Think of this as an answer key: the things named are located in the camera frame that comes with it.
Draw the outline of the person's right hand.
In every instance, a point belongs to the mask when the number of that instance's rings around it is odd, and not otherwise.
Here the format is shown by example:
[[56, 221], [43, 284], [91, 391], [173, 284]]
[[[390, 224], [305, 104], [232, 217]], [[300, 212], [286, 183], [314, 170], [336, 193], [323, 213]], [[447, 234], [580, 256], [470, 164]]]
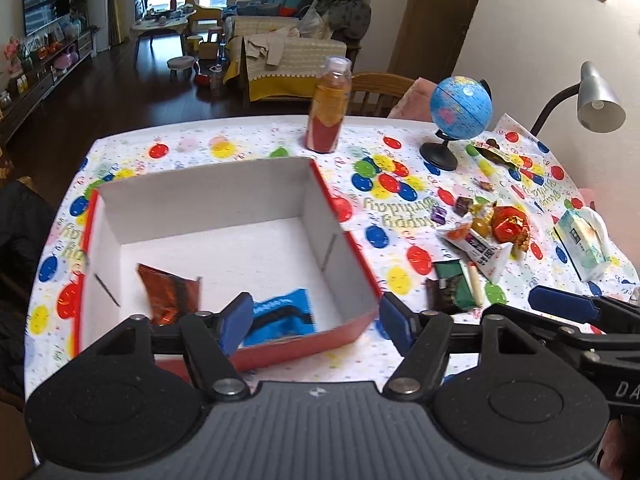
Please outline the person's right hand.
[[609, 479], [639, 478], [639, 419], [622, 415], [611, 420], [601, 440], [596, 462]]

